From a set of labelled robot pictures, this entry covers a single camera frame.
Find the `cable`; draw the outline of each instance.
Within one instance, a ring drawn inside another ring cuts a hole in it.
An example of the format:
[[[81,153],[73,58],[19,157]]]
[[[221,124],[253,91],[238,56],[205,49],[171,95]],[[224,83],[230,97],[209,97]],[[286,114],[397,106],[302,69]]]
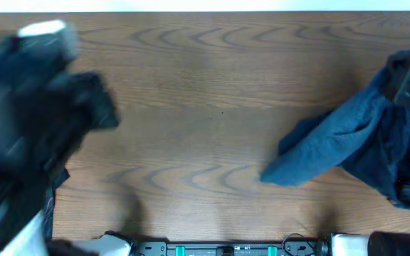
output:
[[[292,233],[292,234],[290,234],[290,235],[288,235],[287,237],[284,238],[283,244],[282,244],[281,246],[282,246],[282,248],[283,248],[283,250],[284,250],[285,253],[287,253],[289,256],[295,256],[295,255],[293,255],[292,253],[288,252],[288,251],[285,249],[285,242],[287,242],[287,240],[288,240],[291,236],[293,236],[293,235],[297,235],[297,236],[303,238],[303,240],[311,247],[312,253],[310,253],[309,255],[306,255],[306,256],[311,256],[311,255],[314,255],[314,254],[315,254],[316,246],[312,246],[312,245],[310,244],[310,242],[308,242],[308,241],[306,240],[306,238],[305,238],[304,236],[302,236],[301,234],[299,234],[299,233]]]

